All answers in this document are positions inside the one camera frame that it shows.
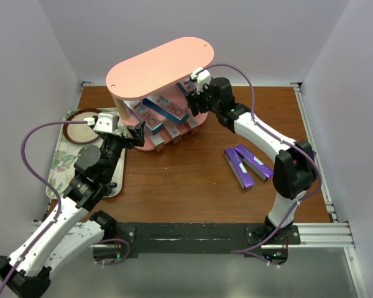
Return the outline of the blue toothpaste box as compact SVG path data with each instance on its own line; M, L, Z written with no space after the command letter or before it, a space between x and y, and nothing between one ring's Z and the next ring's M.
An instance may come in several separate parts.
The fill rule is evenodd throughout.
M163 124L159 119L149 110L148 107L143 105L140 101L125 101L124 102L128 111L139 121L145 122L147 128L152 135L159 133L163 129Z
M195 89L195 84L192 80L186 79L177 83L177 87L186 96L189 92Z
M184 124L189 116L185 109L163 96L149 96L142 103L177 125Z

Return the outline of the purple toothpaste box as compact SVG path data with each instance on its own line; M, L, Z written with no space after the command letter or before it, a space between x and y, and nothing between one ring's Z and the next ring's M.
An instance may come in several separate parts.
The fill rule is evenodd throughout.
M243 144L234 147L242 161L263 181L268 181L274 174L272 168L262 162L258 157L247 149Z
M228 147L224 150L224 156L229 163L235 177L237 178L239 184L243 191L252 188L255 182L252 176L246 170L241 157L237 153L234 147Z

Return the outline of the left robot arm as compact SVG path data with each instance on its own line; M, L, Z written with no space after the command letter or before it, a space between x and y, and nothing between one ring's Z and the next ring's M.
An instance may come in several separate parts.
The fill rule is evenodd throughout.
M127 241L118 238L117 222L103 211L95 212L80 233L68 232L108 194L117 163L125 149L144 145L144 122L127 126L130 136L116 134L115 125L104 124L97 116L85 124L102 139L100 146L82 147L74 164L75 175L57 205L35 232L9 256L0 256L0 295L8 287L18 297L41 297L55 271L69 257L94 244L120 242L126 252L114 261L124 261L130 253Z

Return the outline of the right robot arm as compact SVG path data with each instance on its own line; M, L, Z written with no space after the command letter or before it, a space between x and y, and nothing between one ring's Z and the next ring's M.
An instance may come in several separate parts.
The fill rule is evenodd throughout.
M263 239L285 233L294 221L297 206L318 177L311 144L288 138L236 102L226 78L189 78L185 98L193 115L212 112L218 122L262 150L274 163L272 182L276 197L265 218Z

